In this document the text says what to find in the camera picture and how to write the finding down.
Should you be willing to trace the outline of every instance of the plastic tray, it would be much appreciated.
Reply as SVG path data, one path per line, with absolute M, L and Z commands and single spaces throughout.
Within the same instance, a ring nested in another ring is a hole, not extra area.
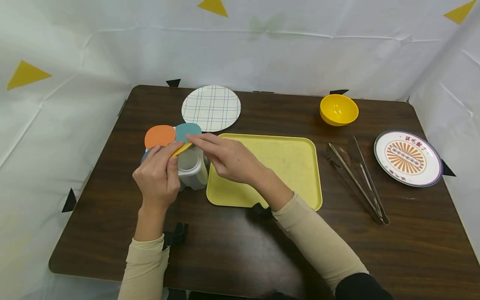
M 223 138 L 242 142 L 288 187 L 296 191 L 315 211 L 322 206 L 322 189 L 315 144 L 302 137 L 223 133 Z M 207 198 L 212 204 L 252 207 L 268 204 L 251 186 L 221 178 L 210 165 Z

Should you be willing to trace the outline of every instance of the orange pattern on plate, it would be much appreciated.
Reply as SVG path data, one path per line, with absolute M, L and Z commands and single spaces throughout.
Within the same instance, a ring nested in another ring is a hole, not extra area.
M 425 170 L 425 157 L 414 145 L 403 141 L 394 141 L 387 146 L 387 158 L 390 164 L 405 174 L 417 175 Z
M 175 128 L 168 125 L 157 125 L 150 128 L 145 134 L 145 148 L 155 146 L 166 147 L 175 140 Z

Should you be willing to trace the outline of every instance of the yellow triangle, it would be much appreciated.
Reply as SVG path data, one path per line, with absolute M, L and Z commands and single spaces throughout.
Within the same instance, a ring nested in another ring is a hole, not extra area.
M 202 3 L 198 4 L 198 7 L 228 18 L 227 11 L 225 10 L 225 7 L 223 7 L 222 0 L 204 0 Z
M 19 86 L 31 84 L 35 81 L 49 78 L 51 76 L 52 75 L 43 72 L 28 62 L 21 60 L 17 69 L 15 70 L 15 73 L 7 84 L 7 91 Z
M 468 13 L 472 9 L 473 5 L 475 4 L 475 1 L 477 0 L 473 0 L 472 2 L 464 4 L 458 8 L 455 8 L 451 12 L 447 12 L 446 14 L 444 14 L 444 17 L 452 20 L 457 24 L 462 24 L 463 20 L 465 20 Z

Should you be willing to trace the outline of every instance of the wooden table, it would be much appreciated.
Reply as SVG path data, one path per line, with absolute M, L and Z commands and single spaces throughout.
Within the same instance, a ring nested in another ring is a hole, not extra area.
M 135 87 L 113 129 L 52 257 L 52 272 L 120 281 L 132 239 L 140 192 L 132 179 L 144 153 L 144 134 L 158 124 L 183 123 L 180 108 L 191 89 Z M 237 93 L 238 121 L 225 132 L 302 136 L 317 147 L 324 203 L 319 214 L 359 255 L 395 299 L 480 299 L 480 268 L 442 180 L 425 189 L 389 177 L 373 157 L 382 132 L 424 137 L 412 106 L 355 100 L 355 123 L 334 128 L 319 116 L 321 98 Z M 355 135 L 391 225 L 377 225 L 324 158 L 327 142 Z M 259 297 L 272 290 L 322 299 L 318 276 L 272 220 L 249 209 L 210 204 L 205 190 L 185 190 L 169 209 L 166 229 L 190 225 L 173 246 L 165 286 Z

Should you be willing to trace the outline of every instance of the decorative plate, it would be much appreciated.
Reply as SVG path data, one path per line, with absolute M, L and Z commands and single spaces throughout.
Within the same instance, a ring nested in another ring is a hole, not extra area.
M 442 177 L 443 165 L 435 149 L 409 132 L 384 132 L 373 150 L 385 172 L 403 184 L 425 188 Z
M 238 96 L 226 87 L 204 86 L 191 92 L 181 107 L 186 123 L 195 123 L 203 132 L 217 132 L 231 126 L 240 115 Z

